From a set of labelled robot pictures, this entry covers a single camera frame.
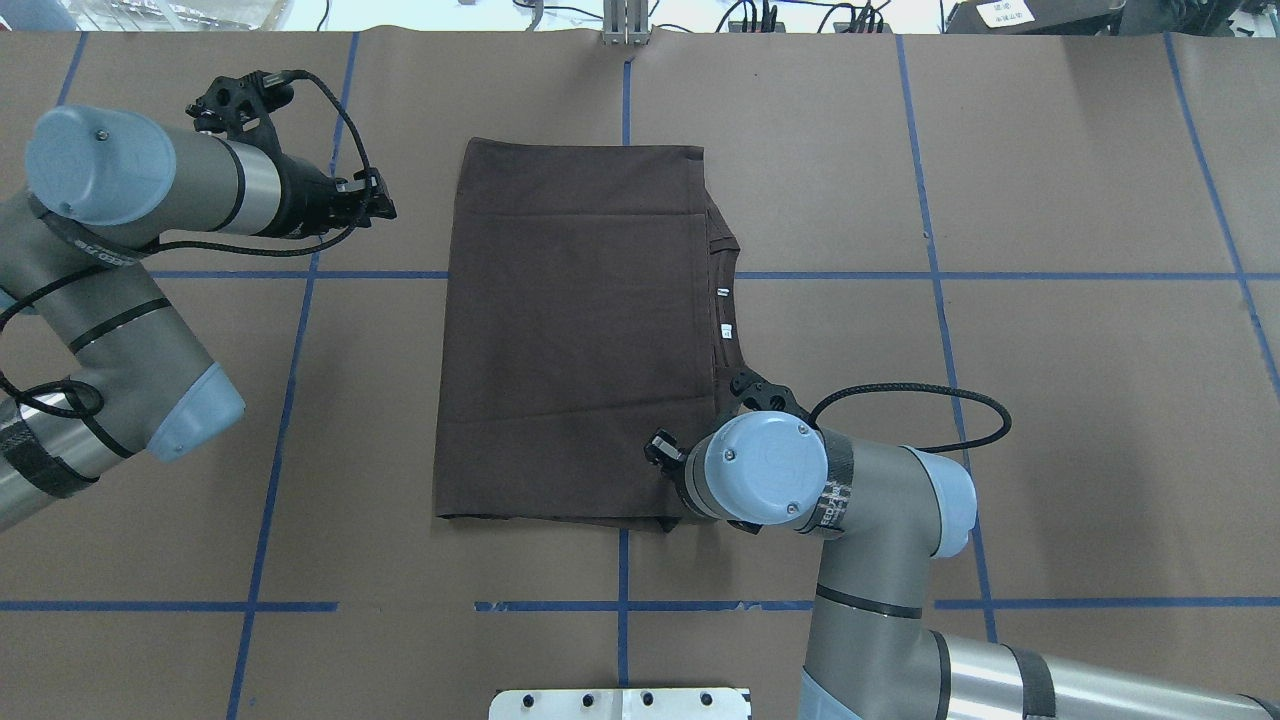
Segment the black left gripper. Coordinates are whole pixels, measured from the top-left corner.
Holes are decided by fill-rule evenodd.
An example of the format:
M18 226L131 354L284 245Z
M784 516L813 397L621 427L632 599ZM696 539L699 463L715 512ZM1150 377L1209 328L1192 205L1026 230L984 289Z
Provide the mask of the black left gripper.
M270 223L270 237L298 240L337 228L370 228L394 220L387 183L376 168L356 170L337 182L311 161L282 154L273 159L282 183L280 205ZM348 206L340 218L335 202Z

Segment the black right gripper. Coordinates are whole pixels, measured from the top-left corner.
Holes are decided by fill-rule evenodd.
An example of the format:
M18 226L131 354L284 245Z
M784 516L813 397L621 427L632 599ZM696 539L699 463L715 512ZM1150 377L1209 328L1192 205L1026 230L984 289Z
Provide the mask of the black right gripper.
M687 512L699 521L712 521L710 512L700 505L692 474L689 469L689 451L666 429L658 428L644 446L644 456L662 471L672 471L676 493Z

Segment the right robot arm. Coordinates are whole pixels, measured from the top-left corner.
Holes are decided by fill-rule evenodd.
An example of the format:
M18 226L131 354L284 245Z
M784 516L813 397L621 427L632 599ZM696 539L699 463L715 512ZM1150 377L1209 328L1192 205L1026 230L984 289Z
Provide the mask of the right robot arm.
M947 457L782 411L740 414L690 448L657 430L644 454L698 518L820 538L801 719L1277 716L1271 700L929 629L931 564L977 524L972 477Z

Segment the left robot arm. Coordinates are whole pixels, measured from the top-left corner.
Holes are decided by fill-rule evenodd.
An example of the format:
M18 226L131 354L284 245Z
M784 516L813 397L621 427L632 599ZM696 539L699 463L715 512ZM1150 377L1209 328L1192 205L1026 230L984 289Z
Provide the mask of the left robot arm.
M3 528L125 460L172 462L233 427L244 400L145 266L169 231L338 240L396 208L376 168L333 177L283 152L252 101L173 129L118 109L44 114L3 202L3 323L33 313L76 360L28 389L3 379Z

